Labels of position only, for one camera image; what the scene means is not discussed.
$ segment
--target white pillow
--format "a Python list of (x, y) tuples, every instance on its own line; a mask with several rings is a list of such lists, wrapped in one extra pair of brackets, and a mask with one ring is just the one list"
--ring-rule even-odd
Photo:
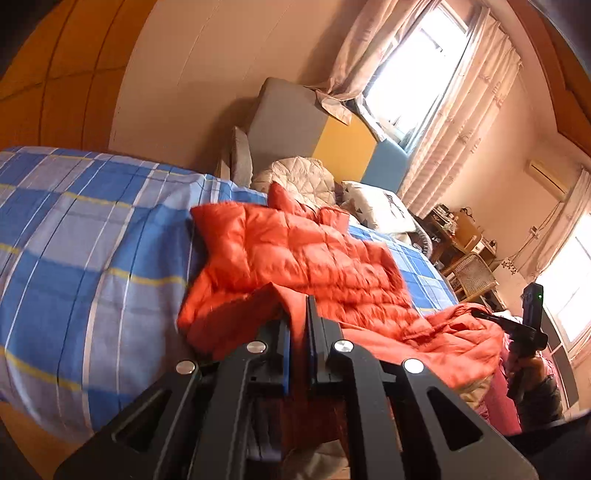
[(353, 203), (361, 225), (379, 233), (414, 232), (413, 216), (396, 194), (356, 181), (343, 181), (343, 200)]
[(355, 216), (355, 206), (353, 205), (353, 200), (349, 199), (346, 202), (341, 203), (339, 207), (345, 212), (349, 212), (349, 225), (361, 225), (361, 222), (357, 220), (357, 217)]

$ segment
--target ceiling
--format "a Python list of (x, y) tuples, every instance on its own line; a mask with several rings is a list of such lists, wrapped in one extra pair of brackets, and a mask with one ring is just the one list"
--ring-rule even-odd
[(540, 140), (565, 153), (573, 161), (591, 167), (591, 158), (565, 136), (558, 133), (553, 98), (546, 81), (546, 75), (534, 45), (509, 4), (514, 0), (483, 0), (483, 2), (491, 8), (494, 16), (503, 24), (517, 52), (521, 55), (523, 70), (520, 79), (530, 101), (532, 117)]

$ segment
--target hand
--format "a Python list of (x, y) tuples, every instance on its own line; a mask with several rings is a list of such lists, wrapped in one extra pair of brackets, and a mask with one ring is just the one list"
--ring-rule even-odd
[(523, 389), (526, 392), (533, 390), (546, 379), (546, 365), (542, 357), (518, 358), (515, 352), (509, 352), (509, 358), (505, 363), (505, 373), (510, 380), (515, 374), (523, 370)]

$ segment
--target wooden floor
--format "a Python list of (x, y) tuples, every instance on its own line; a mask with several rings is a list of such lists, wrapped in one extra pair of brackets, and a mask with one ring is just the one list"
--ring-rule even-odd
[(0, 402), (0, 418), (43, 480), (51, 480), (59, 464), (79, 447), (55, 438), (7, 403)]

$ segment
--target triangular cutout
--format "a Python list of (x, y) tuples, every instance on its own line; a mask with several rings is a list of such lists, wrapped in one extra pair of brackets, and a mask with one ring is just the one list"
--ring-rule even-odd
[(171, 394), (170, 390), (156, 393), (135, 418), (115, 434), (115, 441), (133, 448), (136, 452), (147, 452)]
[(435, 415), (450, 450), (455, 452), (482, 438), (482, 431), (440, 390), (430, 388), (427, 391), (427, 397), (435, 410)]

